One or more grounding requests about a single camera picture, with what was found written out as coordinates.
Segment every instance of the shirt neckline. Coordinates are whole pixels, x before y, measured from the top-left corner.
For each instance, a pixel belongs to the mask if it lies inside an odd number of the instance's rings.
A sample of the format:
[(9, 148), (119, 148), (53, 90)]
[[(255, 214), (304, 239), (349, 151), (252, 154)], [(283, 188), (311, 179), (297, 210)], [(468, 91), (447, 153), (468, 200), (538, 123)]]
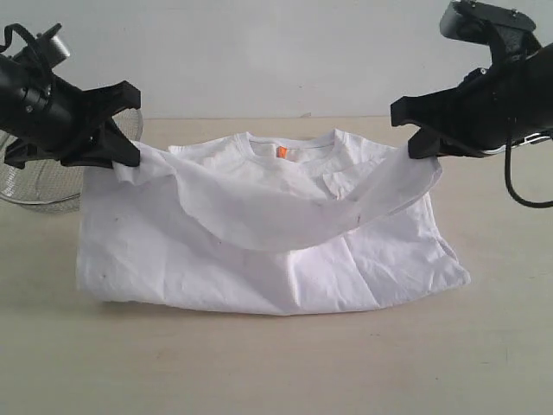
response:
[[(326, 164), (346, 147), (346, 133), (337, 129), (309, 140), (295, 140), (280, 137), (256, 137), (248, 131), (235, 134), (234, 140), (242, 156), (248, 160), (252, 160), (266, 167), (278, 166), (283, 169), (301, 169), (304, 171), (320, 168), (320, 166)], [(332, 145), (333, 148), (324, 157), (308, 160), (306, 162), (292, 162), (285, 158), (260, 156), (253, 151), (251, 142), (282, 145), (282, 147), (286, 147), (288, 150), (313, 149), (328, 145)]]

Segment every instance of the wall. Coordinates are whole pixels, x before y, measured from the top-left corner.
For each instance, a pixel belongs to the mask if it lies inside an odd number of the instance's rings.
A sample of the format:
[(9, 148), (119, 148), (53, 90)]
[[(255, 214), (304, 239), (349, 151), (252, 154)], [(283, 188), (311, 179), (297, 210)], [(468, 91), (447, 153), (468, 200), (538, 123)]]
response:
[[(487, 49), (441, 37), (443, 0), (2, 0), (2, 25), (55, 22), (90, 88), (127, 79), (150, 118), (384, 115), (404, 94), (458, 83)], [(497, 0), (553, 42), (553, 2)]]

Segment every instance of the table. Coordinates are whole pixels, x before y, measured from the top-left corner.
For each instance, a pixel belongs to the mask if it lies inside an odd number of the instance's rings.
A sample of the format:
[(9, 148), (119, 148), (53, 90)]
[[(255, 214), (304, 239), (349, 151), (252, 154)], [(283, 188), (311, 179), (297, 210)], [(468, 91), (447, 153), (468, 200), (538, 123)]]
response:
[[(388, 118), (150, 120), (163, 148), (240, 131), (334, 127), (401, 145)], [(523, 195), (553, 198), (550, 144), (514, 152)], [(549, 414), (553, 210), (512, 201), (503, 157), (450, 158), (433, 191), (473, 282), (404, 306), (241, 316), (96, 303), (75, 289), (79, 214), (0, 204), (0, 413)]]

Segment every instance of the wrinkled fabric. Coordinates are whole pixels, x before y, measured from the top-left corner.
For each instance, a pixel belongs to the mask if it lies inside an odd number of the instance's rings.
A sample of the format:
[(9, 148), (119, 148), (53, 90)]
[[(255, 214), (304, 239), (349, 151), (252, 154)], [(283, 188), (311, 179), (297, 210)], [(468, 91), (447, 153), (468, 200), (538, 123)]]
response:
[[(469, 281), (434, 222), (435, 158), (411, 160), (405, 147), (343, 131), (312, 142), (216, 141), (170, 152), (137, 144), (138, 168), (86, 169), (83, 291), (291, 315), (373, 310)], [(263, 145), (263, 156), (244, 151), (255, 141), (286, 143), (300, 161), (277, 160)], [(302, 163), (308, 156), (321, 160)]]

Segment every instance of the wire mesh basket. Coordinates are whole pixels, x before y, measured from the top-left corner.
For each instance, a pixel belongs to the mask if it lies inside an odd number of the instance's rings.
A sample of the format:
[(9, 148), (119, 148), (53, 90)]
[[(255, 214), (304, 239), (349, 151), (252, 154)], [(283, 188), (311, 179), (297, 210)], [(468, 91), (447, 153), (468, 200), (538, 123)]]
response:
[[(139, 141), (143, 120), (139, 110), (125, 110), (113, 117), (124, 135)], [(83, 167), (63, 167), (54, 160), (27, 162), (19, 170), (3, 163), (6, 147), (15, 141), (0, 131), (0, 199), (45, 213), (79, 209)]]

